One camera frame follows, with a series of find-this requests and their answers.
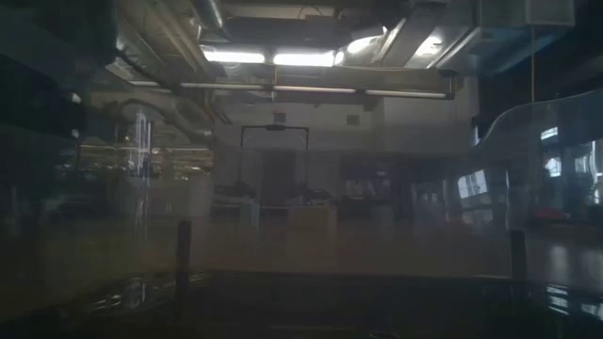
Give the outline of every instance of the ceiling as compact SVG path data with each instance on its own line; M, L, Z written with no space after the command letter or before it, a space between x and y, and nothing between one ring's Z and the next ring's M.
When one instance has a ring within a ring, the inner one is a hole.
M70 4L42 4L33 12L42 19L54 16L55 22ZM114 8L98 4L114 4ZM230 123L221 109L226 102L350 104L370 110L383 96L450 100L463 85L464 75L502 72L528 57L531 25L542 28L533 46L540 49L574 22L572 0L115 0L98 4L78 3L79 11L61 17L73 25L56 28L44 26L44 20L37 23L80 50L102 55L97 59L106 63L110 58L105 57L114 50L106 44L112 27L98 19L99 23L87 23L80 9L91 18L98 17L93 14L100 9L115 12L118 57L106 66L108 73L87 66L93 74L91 80L84 79L90 98L99 105L150 101L188 136L203 134L214 122ZM15 29L11 25L23 26L23 20L5 19L6 32ZM88 30L75 29L82 26ZM103 53L98 52L100 42ZM64 74L73 71L68 69L68 64L71 68L74 64L70 60L79 62L84 57L64 57L63 64L54 60L57 68L48 60L24 57L31 51L21 47L12 43L4 52L64 83L71 81L68 87L83 84L73 81L80 75ZM55 49L66 56L69 48ZM253 54L260 61L220 59L233 53L236 57ZM309 66L319 59L322 67Z

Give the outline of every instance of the transparent plastic sheet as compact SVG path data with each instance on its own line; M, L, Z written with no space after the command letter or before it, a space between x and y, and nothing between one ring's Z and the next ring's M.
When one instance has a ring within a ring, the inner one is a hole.
M182 220L194 269L421 277L511 277L509 231L522 230L530 279L598 290L602 97L515 108L463 156L241 150L219 139L210 150L141 150L88 136L77 163L73 139L2 126L3 299L20 305L7 312L173 271ZM141 152L146 176L130 169ZM257 204L257 223L242 203ZM534 217L543 210L570 218Z

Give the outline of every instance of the fluorescent light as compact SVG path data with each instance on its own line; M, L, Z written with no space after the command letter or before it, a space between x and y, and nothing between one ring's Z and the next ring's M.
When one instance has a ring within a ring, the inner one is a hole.
M253 52L204 51L204 54L209 61L236 63L264 63L266 61L263 54Z
M332 67L334 51L326 53L281 53L272 60L275 65L283 66L321 66Z
M353 94L354 92L356 92L356 89L312 88L312 87L304 87L304 86L283 86L283 85L275 85L274 90L317 92L317 93L339 93L339 94Z
M433 56L442 48L442 40L438 37L428 37L418 47L416 54L420 57Z
M434 92L417 92L409 90L381 90L381 89L367 89L366 95L376 96L392 96L392 97L403 97L403 98L421 98L421 99L446 99L446 93L434 93Z
M341 65L343 63L343 59L345 58L345 53L343 53L342 51L337 52L337 54L335 55L335 65Z
M366 38L361 38L361 39L352 41L348 45L348 53L356 54L356 53L362 52L377 38L379 38L379 37L366 37Z

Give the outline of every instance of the window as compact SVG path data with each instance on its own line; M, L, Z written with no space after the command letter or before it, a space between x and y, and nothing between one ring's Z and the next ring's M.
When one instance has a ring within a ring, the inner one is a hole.
M459 179L458 185L461 199L488 192L488 186L486 185L486 177L483 169L462 177Z
M558 157L548 159L545 168L548 170L551 178L562 175L562 161Z

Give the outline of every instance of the pipe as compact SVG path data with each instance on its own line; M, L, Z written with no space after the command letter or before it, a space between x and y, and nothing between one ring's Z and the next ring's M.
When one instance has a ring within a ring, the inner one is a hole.
M467 34L456 46L452 48L452 50L444 53L442 57L438 60L435 60L430 64L427 68L435 67L437 69L442 68L446 65L453 57L455 57L461 50L463 50L472 40L474 40L479 34L481 34L481 28L473 28L473 30Z
M188 49L188 51L190 52L190 54L192 55L194 60L197 62L197 65L201 67L201 71L203 73L209 73L209 70L211 70L211 65L209 64L209 61L207 61L203 52L201 52L201 49L199 48L199 44L192 41L192 39L190 38L188 33L180 25L180 23L178 22L178 20L176 19L175 15L174 15L174 13L172 12L171 8L168 7L168 5L166 5L166 3L163 0L154 0L152 2L152 6L156 6L156 9L158 9L158 12L161 13L161 15L163 15L164 19L175 30L175 32L178 35L178 37L180 38L180 40L184 43L184 45L186 46L186 48Z
M131 81L134 86L156 88L158 84L153 81ZM338 89L323 87L284 86L284 85L254 85L254 84L210 84L210 83L182 83L183 89L229 89L248 91L294 91L306 93L331 93L331 94L358 94L382 97L418 98L452 100L454 92L423 92L412 90L384 90L384 89Z
M226 20L221 10L220 0L193 0L193 4L205 28L230 40L231 35L225 25Z

